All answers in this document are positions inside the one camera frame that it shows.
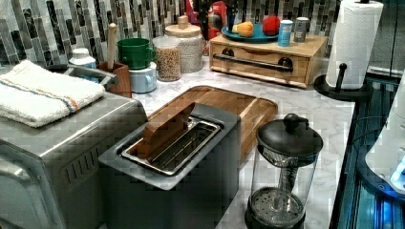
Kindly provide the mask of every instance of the stainless steel toaster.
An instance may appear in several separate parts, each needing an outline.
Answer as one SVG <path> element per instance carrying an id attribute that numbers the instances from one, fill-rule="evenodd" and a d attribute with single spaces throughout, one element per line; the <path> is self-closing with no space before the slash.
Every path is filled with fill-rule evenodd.
<path id="1" fill-rule="evenodd" d="M 138 101 L 109 93 L 38 129 L 0 117 L 0 228 L 97 228 L 97 158 L 146 121 Z"/>
<path id="2" fill-rule="evenodd" d="M 239 187 L 241 119 L 196 104 L 188 130 L 154 161 L 128 154 L 141 125 L 99 159 L 110 229 L 215 228 Z"/>

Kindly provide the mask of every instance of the backsplash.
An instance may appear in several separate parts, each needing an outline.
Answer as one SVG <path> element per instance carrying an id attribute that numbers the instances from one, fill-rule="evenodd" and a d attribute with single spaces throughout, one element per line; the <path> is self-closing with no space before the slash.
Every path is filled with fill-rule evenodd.
<path id="1" fill-rule="evenodd" d="M 309 33 L 329 36 L 337 18 L 337 2 L 245 0 L 239 6 L 237 20 L 261 21 L 276 11 L 283 19 L 306 16 L 310 19 Z M 66 64 L 72 50 L 83 47 L 98 62 L 106 61 L 107 28 L 112 22 L 118 25 L 117 40 L 163 35 L 165 26 L 175 24 L 176 18 L 184 14 L 184 2 L 1 0 L 0 9 L 0 63 L 14 65 L 30 59 L 46 66 Z"/>

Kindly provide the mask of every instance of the countertop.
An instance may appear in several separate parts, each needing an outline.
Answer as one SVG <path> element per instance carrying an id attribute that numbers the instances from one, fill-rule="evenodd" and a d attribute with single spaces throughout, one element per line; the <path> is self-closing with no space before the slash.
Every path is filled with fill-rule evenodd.
<path id="1" fill-rule="evenodd" d="M 354 103 L 342 102 L 322 96 L 311 86 L 306 90 L 262 82 L 224 73 L 212 72 L 208 59 L 197 73 L 183 74 L 175 82 L 160 82 L 149 94 L 133 94 L 148 115 L 188 89 L 207 85 L 242 94 L 267 98 L 276 102 L 279 113 L 276 119 L 289 113 L 296 113 L 309 120 L 309 125 L 324 140 L 316 164 L 314 178 L 307 202 L 305 228 L 329 228 L 336 190 L 342 169 L 347 139 L 352 122 Z M 245 208 L 250 196 L 253 175 L 254 149 L 242 163 L 240 187 L 236 197 L 219 222 L 217 229 L 245 229 Z"/>

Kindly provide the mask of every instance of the folded towel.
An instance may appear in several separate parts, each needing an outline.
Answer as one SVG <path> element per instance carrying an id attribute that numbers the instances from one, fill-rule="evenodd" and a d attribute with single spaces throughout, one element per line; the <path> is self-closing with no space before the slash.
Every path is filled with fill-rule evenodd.
<path id="1" fill-rule="evenodd" d="M 77 112 L 104 92 L 99 84 L 24 60 L 0 75 L 0 115 L 40 127 Z"/>

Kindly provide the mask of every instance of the french press lid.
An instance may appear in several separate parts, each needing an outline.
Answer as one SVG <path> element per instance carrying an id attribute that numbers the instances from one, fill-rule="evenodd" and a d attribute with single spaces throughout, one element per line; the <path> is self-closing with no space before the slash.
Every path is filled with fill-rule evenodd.
<path id="1" fill-rule="evenodd" d="M 313 163 L 323 147 L 322 137 L 309 126 L 306 118 L 287 114 L 284 119 L 268 122 L 257 131 L 259 152 L 270 162 L 274 158 L 294 158 L 298 167 Z"/>

